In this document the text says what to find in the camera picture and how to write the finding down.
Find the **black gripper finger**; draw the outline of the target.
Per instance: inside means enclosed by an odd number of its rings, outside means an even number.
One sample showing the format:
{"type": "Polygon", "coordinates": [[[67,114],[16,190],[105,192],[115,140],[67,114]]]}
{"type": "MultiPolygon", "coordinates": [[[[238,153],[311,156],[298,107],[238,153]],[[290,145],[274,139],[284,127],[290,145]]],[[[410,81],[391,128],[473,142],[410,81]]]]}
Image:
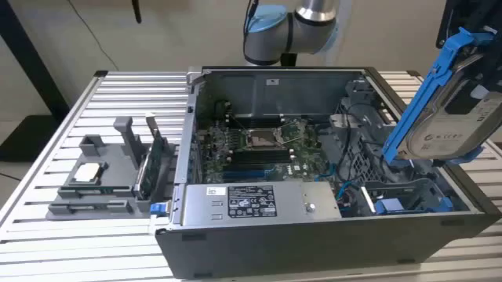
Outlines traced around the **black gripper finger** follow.
{"type": "Polygon", "coordinates": [[[501,92],[501,52],[475,53],[454,65],[453,97],[446,113],[466,115],[486,96],[485,91],[501,92]]]}

